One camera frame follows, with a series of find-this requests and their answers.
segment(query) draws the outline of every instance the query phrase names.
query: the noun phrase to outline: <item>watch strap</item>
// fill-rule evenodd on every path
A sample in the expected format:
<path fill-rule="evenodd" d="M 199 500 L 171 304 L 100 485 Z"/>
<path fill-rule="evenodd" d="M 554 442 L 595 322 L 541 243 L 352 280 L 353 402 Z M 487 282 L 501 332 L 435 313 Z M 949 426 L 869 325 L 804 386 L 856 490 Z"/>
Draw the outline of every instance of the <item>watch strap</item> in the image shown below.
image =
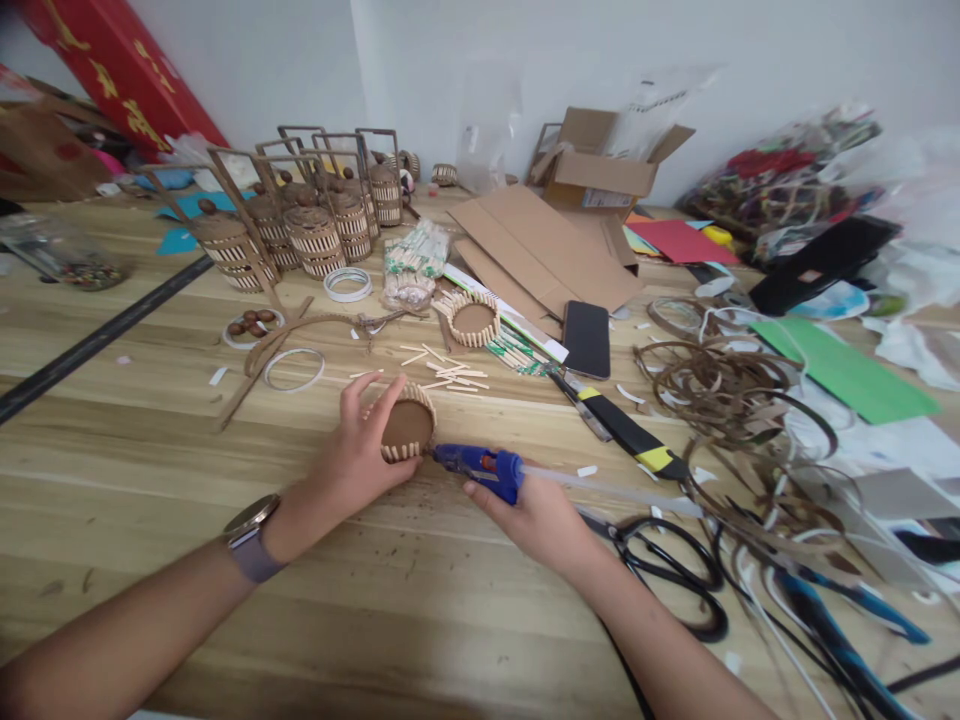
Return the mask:
<path fill-rule="evenodd" d="M 258 585 L 265 583 L 286 567 L 270 557 L 270 553 L 263 546 L 263 536 L 259 526 L 232 540 L 230 551 L 243 574 Z"/>

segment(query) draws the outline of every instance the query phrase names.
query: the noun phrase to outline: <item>blue glue gun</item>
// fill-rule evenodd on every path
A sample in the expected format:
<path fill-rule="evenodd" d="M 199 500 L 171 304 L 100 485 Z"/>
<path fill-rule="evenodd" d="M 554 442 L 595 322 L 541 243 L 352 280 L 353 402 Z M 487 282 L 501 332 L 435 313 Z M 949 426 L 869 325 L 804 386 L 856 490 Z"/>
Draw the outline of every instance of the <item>blue glue gun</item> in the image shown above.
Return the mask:
<path fill-rule="evenodd" d="M 511 505 L 523 484 L 523 458 L 508 450 L 493 452 L 477 445 L 445 443 L 433 449 L 433 459 L 448 472 L 464 475 Z"/>

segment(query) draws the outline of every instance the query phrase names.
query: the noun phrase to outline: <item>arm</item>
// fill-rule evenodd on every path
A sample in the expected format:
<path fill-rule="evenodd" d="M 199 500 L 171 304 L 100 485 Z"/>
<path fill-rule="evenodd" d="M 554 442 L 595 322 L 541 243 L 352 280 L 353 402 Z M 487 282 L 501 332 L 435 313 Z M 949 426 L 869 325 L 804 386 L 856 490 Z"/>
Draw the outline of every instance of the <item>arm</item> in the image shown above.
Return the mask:
<path fill-rule="evenodd" d="M 473 482 L 464 491 L 600 617 L 658 720 L 776 718 L 603 546 L 559 485 L 528 477 L 514 507 Z"/>
<path fill-rule="evenodd" d="M 264 524 L 264 547 L 278 562 L 296 559 L 419 466 L 421 458 L 388 465 L 380 455 L 406 378 L 362 410 L 360 395 L 379 377 L 343 391 L 340 427 Z M 0 717 L 129 717 L 254 589 L 222 539 L 201 546 L 0 669 Z"/>

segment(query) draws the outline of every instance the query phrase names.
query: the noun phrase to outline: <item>hand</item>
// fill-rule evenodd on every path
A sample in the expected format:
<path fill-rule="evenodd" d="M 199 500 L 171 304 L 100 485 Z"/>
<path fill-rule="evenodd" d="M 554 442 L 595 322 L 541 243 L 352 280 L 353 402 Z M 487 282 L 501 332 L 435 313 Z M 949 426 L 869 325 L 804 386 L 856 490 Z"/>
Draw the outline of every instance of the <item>hand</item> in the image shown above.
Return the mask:
<path fill-rule="evenodd" d="M 340 426 L 313 463 L 307 477 L 291 486 L 264 526 L 264 545 L 278 562 L 290 562 L 351 515 L 387 490 L 406 482 L 422 457 L 387 463 L 380 454 L 383 431 L 400 391 L 400 375 L 366 408 L 360 396 L 381 373 L 367 373 L 340 394 Z"/>
<path fill-rule="evenodd" d="M 568 581 L 595 561 L 597 551 L 609 555 L 555 482 L 527 476 L 514 506 L 473 481 L 463 491 L 518 548 Z"/>

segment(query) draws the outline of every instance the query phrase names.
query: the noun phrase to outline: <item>wooden knob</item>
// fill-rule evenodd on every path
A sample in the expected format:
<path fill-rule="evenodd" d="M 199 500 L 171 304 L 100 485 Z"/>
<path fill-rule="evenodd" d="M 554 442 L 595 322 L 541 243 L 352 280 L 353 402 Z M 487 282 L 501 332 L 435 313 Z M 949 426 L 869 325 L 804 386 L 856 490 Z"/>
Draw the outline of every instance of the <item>wooden knob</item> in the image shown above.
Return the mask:
<path fill-rule="evenodd" d="M 316 204 L 317 202 L 313 196 L 313 191 L 309 188 L 304 188 L 297 193 L 297 205 L 300 207 L 313 207 Z"/>

